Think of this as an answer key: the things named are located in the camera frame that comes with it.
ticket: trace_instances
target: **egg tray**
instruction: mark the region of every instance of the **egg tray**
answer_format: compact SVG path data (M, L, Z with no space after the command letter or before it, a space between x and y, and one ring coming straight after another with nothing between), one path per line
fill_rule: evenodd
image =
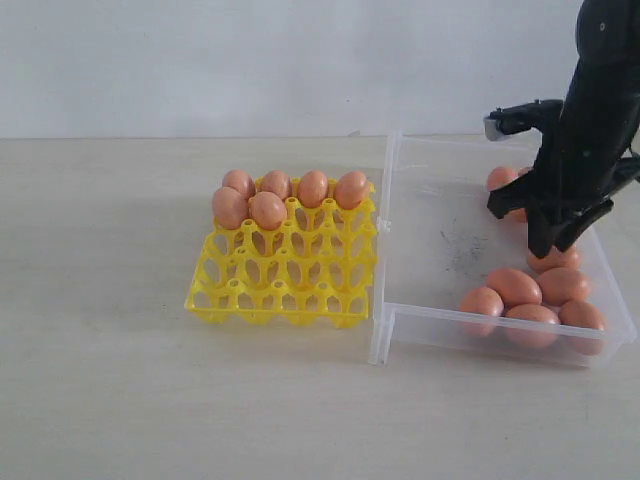
M329 180L329 196L317 208L300 204L298 183L292 179L287 220L277 230L264 230L251 219L227 230L214 220L187 310L208 322L241 317L258 325L277 317L301 326L328 318L338 328L350 328L369 317L377 235L373 185L357 208L344 210L331 198L335 179Z

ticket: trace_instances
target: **clear plastic box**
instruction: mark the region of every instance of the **clear plastic box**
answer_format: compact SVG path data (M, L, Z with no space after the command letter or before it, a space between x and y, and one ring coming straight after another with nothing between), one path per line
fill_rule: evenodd
M535 154L531 148L489 142L389 138L378 221L370 363L386 363L393 338L602 366L621 344L635 340L636 328L594 228L577 245L584 256L581 271L593 283L589 301L607 317L606 331L506 318L498 319L498 327L486 338L463 331L467 322L496 323L493 317L456 311L468 290L484 285L487 274L499 267L529 271L526 225L495 219L486 208L484 183L493 167L523 167ZM522 349L508 340L507 327L522 333L555 333L558 338L545 349ZM602 342L603 349L595 356L582 355L572 342Z

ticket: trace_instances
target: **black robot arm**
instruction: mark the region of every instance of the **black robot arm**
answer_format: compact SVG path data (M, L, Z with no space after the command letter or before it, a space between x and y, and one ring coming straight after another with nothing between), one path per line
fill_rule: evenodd
M498 218L525 208L529 249L538 257L554 245L568 249L640 175L640 160L623 158L640 125L640 0L585 0L576 43L580 60L564 101L499 109L485 119L490 140L542 133L533 169L488 202Z

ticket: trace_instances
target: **white table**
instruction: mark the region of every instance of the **white table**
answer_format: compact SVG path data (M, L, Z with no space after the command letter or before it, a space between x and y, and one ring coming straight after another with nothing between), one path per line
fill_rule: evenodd
M635 346L601 371L402 344L373 367L367 326L183 311L226 170L379 169L384 149L0 142L0 478L638 478ZM629 187L599 223L635 318L639 202Z

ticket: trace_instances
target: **white wall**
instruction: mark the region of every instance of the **white wall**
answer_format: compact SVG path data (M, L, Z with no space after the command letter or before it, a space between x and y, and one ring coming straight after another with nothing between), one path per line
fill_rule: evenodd
M3 0L0 137L480 131L563 97L581 0Z

